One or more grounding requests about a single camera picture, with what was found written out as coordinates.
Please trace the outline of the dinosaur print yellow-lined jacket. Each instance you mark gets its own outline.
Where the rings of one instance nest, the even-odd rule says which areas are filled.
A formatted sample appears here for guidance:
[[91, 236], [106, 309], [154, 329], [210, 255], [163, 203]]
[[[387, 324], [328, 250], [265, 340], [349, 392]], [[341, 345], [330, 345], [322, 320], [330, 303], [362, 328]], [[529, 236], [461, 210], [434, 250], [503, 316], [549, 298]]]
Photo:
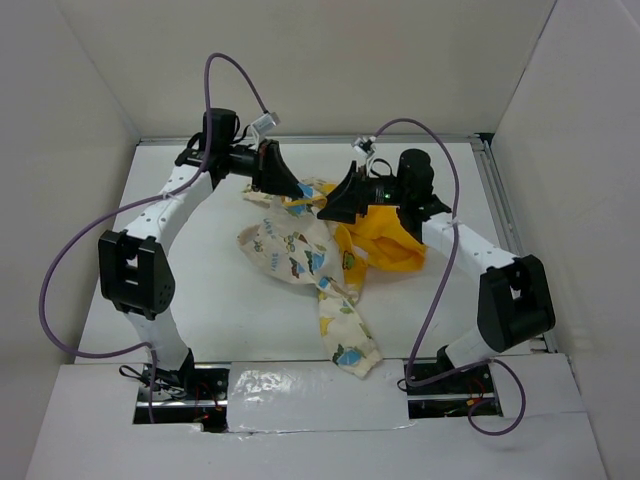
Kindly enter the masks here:
[[373, 206], [354, 224], [318, 219], [335, 187], [323, 179], [305, 179], [300, 199], [246, 187], [244, 200], [262, 207], [264, 216], [238, 234], [237, 244], [263, 273], [287, 284], [314, 287], [328, 359], [363, 379], [383, 359], [356, 309], [367, 272], [419, 272], [427, 248], [402, 228], [393, 206]]

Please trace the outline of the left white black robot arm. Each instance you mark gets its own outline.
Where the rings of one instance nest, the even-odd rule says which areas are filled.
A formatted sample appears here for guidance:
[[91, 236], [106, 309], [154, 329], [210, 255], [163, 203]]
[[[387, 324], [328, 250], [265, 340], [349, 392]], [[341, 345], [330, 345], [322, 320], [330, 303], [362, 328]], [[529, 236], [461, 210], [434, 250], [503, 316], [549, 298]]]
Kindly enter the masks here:
[[150, 344], [150, 362], [163, 389], [176, 399], [196, 390], [194, 356], [179, 335], [171, 313], [176, 282], [167, 255], [191, 214], [228, 175], [247, 177], [253, 190], [300, 199], [300, 183], [282, 159], [277, 141], [266, 138], [279, 119], [263, 113], [247, 130], [251, 145], [235, 136], [238, 117], [210, 108], [203, 129], [178, 155], [159, 193], [122, 231], [108, 230], [98, 242], [102, 296], [123, 313], [141, 341]]

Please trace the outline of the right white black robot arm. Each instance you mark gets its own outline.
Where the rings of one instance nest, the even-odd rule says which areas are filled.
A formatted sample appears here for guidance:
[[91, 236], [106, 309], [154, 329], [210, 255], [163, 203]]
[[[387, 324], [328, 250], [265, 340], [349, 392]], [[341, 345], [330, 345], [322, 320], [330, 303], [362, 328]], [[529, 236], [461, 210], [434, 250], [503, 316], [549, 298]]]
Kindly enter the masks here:
[[457, 392], [469, 383], [470, 368], [552, 330], [556, 317], [541, 260], [503, 250], [462, 224], [455, 207], [435, 194], [434, 177], [420, 149], [402, 152], [387, 175], [352, 164], [317, 216], [353, 224], [376, 206], [390, 206], [407, 233], [446, 256], [446, 275], [459, 268], [475, 281], [475, 324], [436, 357], [438, 384]]

